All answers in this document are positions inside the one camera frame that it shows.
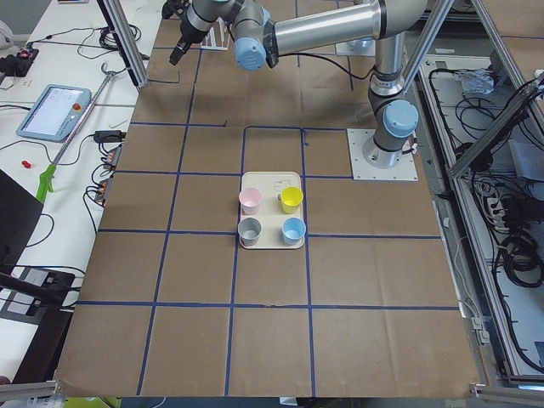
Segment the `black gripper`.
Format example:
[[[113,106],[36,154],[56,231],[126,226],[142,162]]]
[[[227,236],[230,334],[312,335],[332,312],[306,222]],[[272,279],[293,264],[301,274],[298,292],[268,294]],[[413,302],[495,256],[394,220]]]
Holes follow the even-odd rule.
[[[177,65],[191,45],[201,43],[204,39],[204,32],[195,28],[191,23],[181,23],[180,32],[181,37],[169,57],[171,65]]]

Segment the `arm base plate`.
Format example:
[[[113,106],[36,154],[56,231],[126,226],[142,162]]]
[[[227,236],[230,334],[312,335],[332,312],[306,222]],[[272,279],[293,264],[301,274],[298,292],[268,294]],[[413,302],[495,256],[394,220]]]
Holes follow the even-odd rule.
[[[348,150],[355,181],[416,182],[414,154],[408,141],[398,152],[380,150],[374,129],[348,128]]]

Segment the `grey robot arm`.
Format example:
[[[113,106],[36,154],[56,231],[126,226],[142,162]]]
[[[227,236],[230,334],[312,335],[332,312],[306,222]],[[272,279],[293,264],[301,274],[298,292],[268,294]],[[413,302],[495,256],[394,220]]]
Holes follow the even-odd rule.
[[[307,50],[359,39],[375,42],[375,63],[368,90],[377,120],[362,154],[373,167],[395,167],[407,139],[415,132],[417,109],[401,98],[406,78],[402,72],[405,32],[422,16],[424,1],[363,1],[347,8],[275,21],[258,1],[167,1],[165,19],[177,15],[181,37],[170,55],[176,65],[194,44],[202,43],[217,20],[229,26],[235,61],[247,71]]]

